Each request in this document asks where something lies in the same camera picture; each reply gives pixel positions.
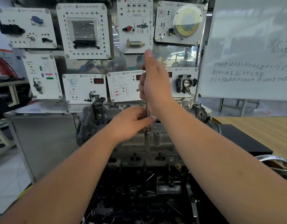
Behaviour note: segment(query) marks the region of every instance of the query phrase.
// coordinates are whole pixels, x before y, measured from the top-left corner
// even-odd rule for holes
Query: forearm
[[[109,136],[110,132],[103,129],[89,139],[34,185],[7,211],[0,224],[80,223],[116,145]]]
[[[230,223],[287,223],[286,180],[176,102],[159,118],[198,184]]]

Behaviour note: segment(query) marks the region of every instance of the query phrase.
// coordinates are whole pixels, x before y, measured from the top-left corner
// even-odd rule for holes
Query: hand
[[[111,138],[118,144],[131,139],[141,129],[146,131],[154,121],[154,117],[146,117],[145,107],[129,107],[116,115],[104,129],[109,130]]]
[[[143,100],[148,100],[149,111],[159,118],[160,113],[174,102],[168,72],[153,58],[150,49],[144,54],[143,70],[146,70],[146,73],[140,77],[139,96]]]

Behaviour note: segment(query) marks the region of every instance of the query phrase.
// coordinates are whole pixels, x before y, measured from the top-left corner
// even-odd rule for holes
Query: red digital display
[[[104,79],[94,79],[94,84],[103,84]]]

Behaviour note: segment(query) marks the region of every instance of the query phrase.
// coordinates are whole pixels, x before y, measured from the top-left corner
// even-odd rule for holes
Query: whiteboard
[[[197,94],[287,100],[287,0],[216,0]]]

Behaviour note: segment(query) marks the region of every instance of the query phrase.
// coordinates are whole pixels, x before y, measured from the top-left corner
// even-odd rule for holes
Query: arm
[[[287,223],[287,181],[168,97],[168,73],[148,50],[145,69],[141,98],[148,99],[149,110],[224,217],[230,223]]]
[[[144,107],[120,112],[33,186],[6,212],[0,224],[80,223],[113,148],[155,121],[153,117],[138,120],[144,115]]]

